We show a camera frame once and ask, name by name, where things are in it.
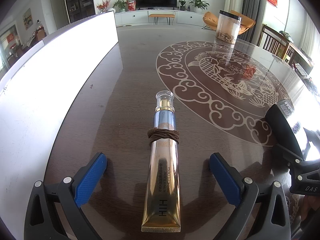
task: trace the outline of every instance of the human hand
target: human hand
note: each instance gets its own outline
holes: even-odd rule
[[[308,216],[309,210],[312,208],[316,211],[320,207],[320,197],[304,196],[301,208],[301,221],[305,220]]]

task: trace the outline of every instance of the orange chair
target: orange chair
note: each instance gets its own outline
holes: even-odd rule
[[[246,32],[247,30],[249,30],[251,27],[253,27],[256,22],[255,20],[250,19],[249,17],[238,13],[236,11],[231,10],[230,13],[237,15],[239,17],[241,17],[241,24],[240,24],[240,30],[239,30],[239,35]],[[203,16],[203,21],[204,23],[207,25],[206,27],[211,28],[213,30],[217,30],[217,26],[218,26],[218,17],[215,16],[213,13],[211,12],[206,12]]]

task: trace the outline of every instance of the blue textured pad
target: blue textured pad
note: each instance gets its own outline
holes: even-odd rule
[[[75,202],[78,207],[86,204],[107,167],[107,158],[100,154],[76,188]]]
[[[229,204],[237,207],[241,202],[240,187],[215,154],[210,156],[210,170],[219,183]]]

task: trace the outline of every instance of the gold cosmetic tube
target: gold cosmetic tube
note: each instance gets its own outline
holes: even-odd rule
[[[156,94],[154,127],[175,130],[173,93]],[[142,232],[180,232],[180,197],[177,142],[159,139],[151,144]]]

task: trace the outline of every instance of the silver screw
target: silver screw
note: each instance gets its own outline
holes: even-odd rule
[[[248,183],[248,184],[251,184],[252,183],[252,179],[249,178],[249,177],[246,177],[246,178],[244,178],[244,182]]]
[[[36,187],[40,187],[40,186],[41,186],[41,181],[38,180],[38,181],[35,183],[35,186],[36,186]]]
[[[275,181],[275,182],[274,182],[274,185],[275,185],[276,187],[281,187],[281,184],[280,184],[279,181]]]
[[[69,183],[71,181],[71,178],[70,177],[65,177],[64,179],[63,179],[63,182],[64,183]]]

